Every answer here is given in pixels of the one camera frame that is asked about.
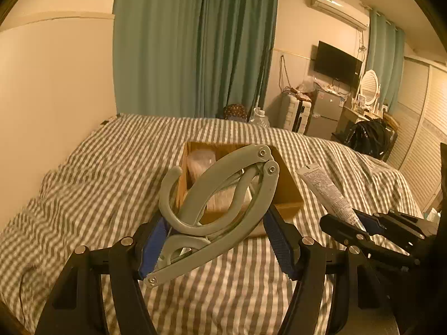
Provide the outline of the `wooden dressing table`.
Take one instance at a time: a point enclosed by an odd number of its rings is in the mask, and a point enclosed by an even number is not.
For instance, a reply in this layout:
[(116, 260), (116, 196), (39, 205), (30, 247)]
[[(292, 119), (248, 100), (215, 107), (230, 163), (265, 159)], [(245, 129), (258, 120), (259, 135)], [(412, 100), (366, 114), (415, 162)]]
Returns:
[(372, 121), (373, 119), (382, 119), (387, 125), (387, 131), (391, 133), (391, 145), (393, 145), (398, 137), (398, 122), (387, 112), (383, 112), (381, 116), (365, 111), (360, 114), (348, 107), (343, 107), (338, 124), (335, 131), (331, 135), (333, 141), (343, 143), (347, 137), (351, 127), (361, 121)]

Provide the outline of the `brown patterned cushion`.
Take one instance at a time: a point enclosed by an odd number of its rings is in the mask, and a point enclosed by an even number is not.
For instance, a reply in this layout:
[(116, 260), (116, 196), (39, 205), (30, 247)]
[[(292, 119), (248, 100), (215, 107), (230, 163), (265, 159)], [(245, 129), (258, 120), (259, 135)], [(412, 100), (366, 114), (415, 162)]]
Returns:
[(229, 104), (223, 109), (223, 118), (245, 122), (247, 120), (247, 111), (242, 104)]

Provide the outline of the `clear cotton swab jar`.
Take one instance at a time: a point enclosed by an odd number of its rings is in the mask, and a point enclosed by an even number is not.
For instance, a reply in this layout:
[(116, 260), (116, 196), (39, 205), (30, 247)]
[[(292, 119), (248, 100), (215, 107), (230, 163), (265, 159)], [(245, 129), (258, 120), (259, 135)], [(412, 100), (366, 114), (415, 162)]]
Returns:
[(212, 150), (201, 149), (189, 153), (186, 158), (186, 164), (191, 182), (194, 184), (215, 162), (216, 155)]

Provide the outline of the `green window curtain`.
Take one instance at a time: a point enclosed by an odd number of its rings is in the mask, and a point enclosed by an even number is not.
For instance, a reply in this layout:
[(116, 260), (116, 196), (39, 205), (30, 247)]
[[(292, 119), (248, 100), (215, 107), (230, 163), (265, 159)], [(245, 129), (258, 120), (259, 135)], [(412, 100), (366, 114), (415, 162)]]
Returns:
[(404, 65), (405, 31), (382, 12), (370, 10), (366, 70), (373, 70), (380, 84), (380, 104), (391, 113), (398, 100)]

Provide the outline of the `gray checkered bed cover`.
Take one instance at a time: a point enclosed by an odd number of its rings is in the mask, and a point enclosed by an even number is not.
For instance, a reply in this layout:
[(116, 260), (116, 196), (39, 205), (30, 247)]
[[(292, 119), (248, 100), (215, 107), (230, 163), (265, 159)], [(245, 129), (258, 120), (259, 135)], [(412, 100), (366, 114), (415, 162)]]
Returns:
[[(76, 246), (109, 247), (149, 220), (186, 142), (269, 144), (293, 176), (321, 166), (355, 209), (421, 215), (399, 171), (336, 142), (221, 119), (119, 116), (48, 172), (1, 232), (1, 301), (27, 331)], [(160, 334), (275, 334), (295, 285), (267, 238), (253, 238), (174, 281), (140, 287)]]

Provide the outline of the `black backpack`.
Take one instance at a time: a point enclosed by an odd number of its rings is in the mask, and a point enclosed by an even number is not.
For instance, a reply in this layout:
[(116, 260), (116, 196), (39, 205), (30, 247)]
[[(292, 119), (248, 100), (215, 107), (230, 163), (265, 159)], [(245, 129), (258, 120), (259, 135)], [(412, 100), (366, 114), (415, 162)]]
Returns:
[(360, 154), (386, 162), (397, 137), (398, 132), (384, 119), (367, 119), (348, 130), (343, 144)]

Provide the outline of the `white louvered closet door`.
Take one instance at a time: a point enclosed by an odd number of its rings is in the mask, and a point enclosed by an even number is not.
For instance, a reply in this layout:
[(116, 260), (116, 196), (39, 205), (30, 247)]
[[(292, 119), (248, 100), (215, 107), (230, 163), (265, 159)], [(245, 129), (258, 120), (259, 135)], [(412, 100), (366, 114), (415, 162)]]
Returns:
[(398, 137), (387, 160), (405, 177), (420, 209), (441, 187), (440, 144), (446, 142), (446, 68), (405, 58), (392, 117)]

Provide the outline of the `white oval mirror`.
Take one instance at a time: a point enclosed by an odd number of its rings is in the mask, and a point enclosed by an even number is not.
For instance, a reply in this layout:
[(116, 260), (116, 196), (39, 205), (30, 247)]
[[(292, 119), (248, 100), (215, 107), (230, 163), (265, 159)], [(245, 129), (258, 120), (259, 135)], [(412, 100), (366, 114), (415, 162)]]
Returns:
[(374, 70), (364, 73), (359, 85), (358, 100), (363, 106), (372, 107), (380, 96), (380, 83)]

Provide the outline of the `white cream tube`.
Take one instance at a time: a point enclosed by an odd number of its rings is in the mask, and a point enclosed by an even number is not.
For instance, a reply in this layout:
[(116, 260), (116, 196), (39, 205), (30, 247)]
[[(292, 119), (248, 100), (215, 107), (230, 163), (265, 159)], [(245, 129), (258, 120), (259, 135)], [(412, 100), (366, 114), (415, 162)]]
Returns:
[(349, 225), (366, 231), (351, 204), (321, 166), (312, 163), (301, 167), (297, 170), (297, 173), (329, 214)]

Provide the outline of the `black wall television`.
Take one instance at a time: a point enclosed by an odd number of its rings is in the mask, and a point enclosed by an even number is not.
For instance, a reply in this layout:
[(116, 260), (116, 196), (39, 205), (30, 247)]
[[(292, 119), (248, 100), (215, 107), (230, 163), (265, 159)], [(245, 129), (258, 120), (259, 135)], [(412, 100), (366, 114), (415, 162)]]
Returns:
[(343, 84), (358, 84), (362, 61), (344, 51), (319, 41), (313, 70)]

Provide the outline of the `gray mini fridge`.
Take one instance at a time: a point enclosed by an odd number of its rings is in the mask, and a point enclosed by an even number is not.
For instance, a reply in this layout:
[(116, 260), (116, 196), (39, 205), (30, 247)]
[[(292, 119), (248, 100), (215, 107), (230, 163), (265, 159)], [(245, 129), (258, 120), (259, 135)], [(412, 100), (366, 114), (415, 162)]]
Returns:
[(341, 116), (344, 98), (332, 92), (316, 89), (312, 92), (312, 108), (305, 134), (330, 140)]

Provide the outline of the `white suitcase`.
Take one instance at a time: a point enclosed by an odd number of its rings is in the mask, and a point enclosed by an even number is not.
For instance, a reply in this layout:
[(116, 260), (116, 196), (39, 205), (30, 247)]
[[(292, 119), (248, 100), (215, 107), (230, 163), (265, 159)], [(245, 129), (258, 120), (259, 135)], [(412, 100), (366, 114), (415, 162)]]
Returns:
[(312, 100), (302, 93), (284, 93), (278, 117), (278, 127), (304, 134), (312, 109)]

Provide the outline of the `gray folding hanger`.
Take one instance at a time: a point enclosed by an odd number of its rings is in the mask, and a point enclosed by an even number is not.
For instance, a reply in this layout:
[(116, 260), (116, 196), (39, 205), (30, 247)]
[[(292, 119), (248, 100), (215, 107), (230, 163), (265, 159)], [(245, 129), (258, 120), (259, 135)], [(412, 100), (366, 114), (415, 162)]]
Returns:
[(189, 143), (164, 176), (158, 208), (165, 230), (149, 241), (157, 254), (146, 282), (157, 287), (212, 261), (256, 229), (272, 204), (280, 167), (265, 144)]

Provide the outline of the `white tape roll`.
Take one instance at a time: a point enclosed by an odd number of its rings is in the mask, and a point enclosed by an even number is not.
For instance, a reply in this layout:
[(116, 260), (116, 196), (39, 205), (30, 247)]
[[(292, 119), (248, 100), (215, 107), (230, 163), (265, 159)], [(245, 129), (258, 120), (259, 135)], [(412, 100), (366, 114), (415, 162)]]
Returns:
[[(211, 213), (223, 213), (230, 209), (230, 205), (233, 202), (233, 197), (236, 191), (236, 184), (230, 185), (218, 192), (216, 192), (207, 202), (205, 209), (206, 214)], [(247, 188), (244, 196), (244, 201), (239, 208), (239, 212), (244, 212), (252, 199), (251, 192)]]

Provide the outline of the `white air conditioner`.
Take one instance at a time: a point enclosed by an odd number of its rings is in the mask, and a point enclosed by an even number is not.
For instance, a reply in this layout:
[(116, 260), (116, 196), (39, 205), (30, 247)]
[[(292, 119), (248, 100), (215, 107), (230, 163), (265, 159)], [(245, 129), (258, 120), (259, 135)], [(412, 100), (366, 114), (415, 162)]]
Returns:
[(311, 7), (338, 18), (357, 30), (369, 29), (369, 16), (341, 0), (311, 0)]

